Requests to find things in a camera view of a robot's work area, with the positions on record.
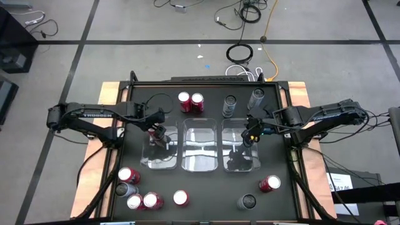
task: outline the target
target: can lid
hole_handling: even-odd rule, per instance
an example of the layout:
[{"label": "can lid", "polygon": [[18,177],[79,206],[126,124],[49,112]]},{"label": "can lid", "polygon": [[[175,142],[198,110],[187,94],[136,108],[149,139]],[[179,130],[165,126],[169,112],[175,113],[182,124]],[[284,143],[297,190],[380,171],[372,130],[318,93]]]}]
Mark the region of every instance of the can lid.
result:
[{"label": "can lid", "polygon": [[115,188],[115,194],[117,196],[124,196],[128,191],[128,185],[124,182],[120,182]]},{"label": "can lid", "polygon": [[177,96],[177,98],[182,102],[189,100],[189,97],[190,95],[187,92],[180,92],[179,95]]},{"label": "can lid", "polygon": [[243,205],[248,209],[252,209],[256,206],[256,198],[251,195],[247,194],[243,197]]},{"label": "can lid", "polygon": [[236,103],[236,98],[234,96],[227,96],[225,102],[226,104],[232,106]]},{"label": "can lid", "polygon": [[118,172],[118,178],[122,181],[126,181],[131,177],[132,171],[128,167],[121,168]]},{"label": "can lid", "polygon": [[268,185],[273,189],[278,189],[281,186],[281,180],[275,175],[269,176]]},{"label": "can lid", "polygon": [[140,196],[139,194],[133,194],[126,201],[126,204],[130,209],[137,209],[141,203],[142,196]]},{"label": "can lid", "polygon": [[254,96],[256,96],[257,98],[261,98],[264,96],[264,91],[262,89],[255,89],[254,90]]},{"label": "can lid", "polygon": [[192,95],[192,101],[194,103],[201,103],[202,100],[203,100],[203,96],[200,93],[194,93]]},{"label": "can lid", "polygon": [[175,204],[182,205],[188,200],[188,195],[183,190],[178,190],[174,194]]},{"label": "can lid", "polygon": [[154,193],[147,193],[143,198],[144,205],[146,207],[153,207],[157,203],[157,196]]}]

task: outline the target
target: gray can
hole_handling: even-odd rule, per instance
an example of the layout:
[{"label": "gray can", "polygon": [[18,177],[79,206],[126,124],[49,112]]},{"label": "gray can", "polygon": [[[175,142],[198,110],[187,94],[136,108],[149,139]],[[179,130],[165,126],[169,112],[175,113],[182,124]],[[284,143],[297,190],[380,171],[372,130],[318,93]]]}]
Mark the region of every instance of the gray can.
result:
[{"label": "gray can", "polygon": [[256,207],[256,197],[252,194],[245,194],[237,200],[237,208],[240,210],[248,210]]},{"label": "gray can", "polygon": [[115,188],[115,195],[118,197],[128,197],[132,194],[138,194],[139,188],[133,184],[128,184],[126,182],[120,182]]},{"label": "gray can", "polygon": [[231,118],[235,111],[236,98],[234,96],[226,96],[224,100],[224,107],[222,108],[222,115],[225,118]]},{"label": "gray can", "polygon": [[264,98],[264,91],[260,88],[255,89],[251,93],[249,103],[247,104],[247,109],[250,110],[253,107],[259,106],[263,98]]}]

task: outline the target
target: wooden board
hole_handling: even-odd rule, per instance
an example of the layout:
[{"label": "wooden board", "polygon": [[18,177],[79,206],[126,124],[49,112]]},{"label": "wooden board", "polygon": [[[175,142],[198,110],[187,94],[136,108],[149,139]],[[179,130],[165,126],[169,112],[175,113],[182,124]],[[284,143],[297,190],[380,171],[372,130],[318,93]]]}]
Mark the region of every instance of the wooden board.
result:
[{"label": "wooden board", "polygon": [[[99,104],[115,104],[118,95],[119,82],[104,82],[99,97]],[[306,85],[304,82],[289,82],[290,95],[293,106],[306,106],[310,107]],[[126,99],[126,91],[122,94],[122,99]],[[286,97],[284,92],[281,91],[282,102],[286,103]],[[95,119],[94,124],[107,127],[112,125],[112,119]],[[319,142],[312,140],[309,143],[311,148],[321,150]],[[86,149],[85,159],[89,157],[94,151],[101,147],[101,143],[98,140],[89,141]],[[112,168],[115,160],[115,152],[113,152],[113,158],[111,161],[110,168]],[[84,208],[90,203],[94,195],[97,193],[101,174],[103,172],[104,162],[106,158],[106,150],[101,151],[98,155],[94,156],[84,167],[81,172],[81,178],[79,180],[79,186],[77,187],[74,204],[72,206],[71,217],[79,215]],[[324,162],[322,156],[316,152],[303,151],[304,165],[306,168],[307,180],[309,188],[325,210],[336,218],[334,210],[334,204],[331,197],[331,191],[329,189],[328,178],[326,177]],[[299,187],[299,199],[301,203],[302,216],[308,218],[306,200],[304,193]],[[106,216],[108,201],[111,194],[110,187],[103,198],[103,205],[101,216]]]}]

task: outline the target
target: floor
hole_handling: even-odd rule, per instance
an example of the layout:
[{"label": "floor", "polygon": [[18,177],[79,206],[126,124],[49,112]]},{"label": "floor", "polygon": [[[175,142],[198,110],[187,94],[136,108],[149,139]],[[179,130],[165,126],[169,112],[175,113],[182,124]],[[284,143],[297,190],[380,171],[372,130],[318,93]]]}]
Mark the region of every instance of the floor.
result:
[{"label": "floor", "polygon": [[[69,219],[86,146],[48,135],[47,108],[60,99],[96,103],[102,82],[127,80],[130,70],[141,81],[223,75],[231,65],[226,49],[241,34],[213,21],[219,8],[234,3],[228,0],[205,0],[186,14],[171,6],[156,8],[150,0],[30,2],[34,10],[43,10],[46,18],[57,21],[59,32],[41,42],[29,73],[1,73],[20,87],[0,132],[2,224]],[[268,1],[259,23],[246,25],[243,35],[254,49],[249,68],[262,67],[267,76],[274,74],[274,68],[256,43],[273,2]],[[363,0],[280,0],[266,45],[279,66],[277,80],[304,81],[312,106],[347,98],[374,113],[400,106],[400,70],[395,60],[400,58],[400,7],[396,3],[370,0],[365,6]],[[218,16],[230,27],[240,26],[232,9]],[[15,17],[23,23],[36,15]],[[42,29],[54,32],[52,24]],[[43,40],[40,34],[34,35]],[[247,52],[238,49],[232,54],[244,58]],[[76,132],[62,135],[86,141]],[[338,137],[330,134],[327,139]],[[400,180],[400,157],[390,126],[321,147],[349,169],[379,173],[385,183]]]}]

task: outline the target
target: upright can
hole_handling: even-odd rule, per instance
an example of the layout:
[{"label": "upright can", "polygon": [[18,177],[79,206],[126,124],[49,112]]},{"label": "upright can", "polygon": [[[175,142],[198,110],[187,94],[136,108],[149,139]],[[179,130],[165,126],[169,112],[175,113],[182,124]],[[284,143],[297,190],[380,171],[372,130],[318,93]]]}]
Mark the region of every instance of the upright can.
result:
[{"label": "upright can", "polygon": [[143,197],[140,194],[131,195],[127,199],[126,204],[129,209],[134,209],[134,210],[145,210],[146,209],[146,207],[144,206],[144,203],[143,203]]},{"label": "upright can", "polygon": [[224,107],[222,108],[222,115],[225,118],[231,118],[236,106],[236,98],[234,96],[226,96]]},{"label": "upright can", "polygon": [[281,180],[275,175],[268,176],[259,181],[258,187],[264,193],[275,191],[281,186]]},{"label": "upright can", "polygon": [[164,199],[155,192],[149,192],[143,197],[144,206],[148,209],[161,209]]},{"label": "upright can", "polygon": [[194,113],[202,113],[204,111],[204,98],[200,93],[192,95],[192,111]]},{"label": "upright can", "polygon": [[181,111],[184,113],[190,112],[192,104],[190,101],[190,95],[187,92],[180,92],[177,96],[179,102],[181,103]]},{"label": "upright can", "polygon": [[240,210],[248,210],[256,207],[256,197],[252,194],[245,194],[237,200],[237,208]]},{"label": "upright can", "polygon": [[122,182],[137,184],[140,181],[140,174],[130,167],[123,167],[118,172],[118,178]]},{"label": "upright can", "polygon": [[249,103],[247,104],[247,109],[250,110],[253,107],[259,106],[263,98],[264,98],[264,91],[260,88],[255,89],[251,93]]},{"label": "upright can", "polygon": [[174,194],[174,203],[181,207],[186,207],[189,204],[189,195],[186,191],[177,190]]},{"label": "upright can", "polygon": [[126,182],[120,182],[115,188],[115,195],[122,198],[138,193],[139,193],[139,188],[137,188],[133,184],[128,184]]}]

